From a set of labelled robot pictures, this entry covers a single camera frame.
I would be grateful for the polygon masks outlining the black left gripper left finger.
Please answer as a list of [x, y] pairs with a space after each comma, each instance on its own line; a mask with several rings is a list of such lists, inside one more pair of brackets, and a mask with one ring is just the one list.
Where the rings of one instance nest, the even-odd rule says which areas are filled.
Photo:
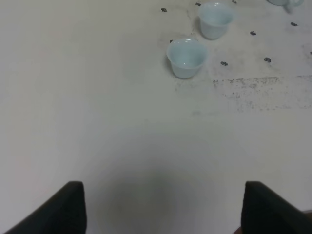
[[84, 234], [87, 212], [84, 185], [70, 181], [7, 234]]

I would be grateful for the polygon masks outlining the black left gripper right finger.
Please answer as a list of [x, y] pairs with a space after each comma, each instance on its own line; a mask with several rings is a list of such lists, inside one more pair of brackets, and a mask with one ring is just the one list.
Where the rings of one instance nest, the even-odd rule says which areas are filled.
[[241, 212], [243, 234], [310, 234], [312, 220], [269, 187], [247, 181]]

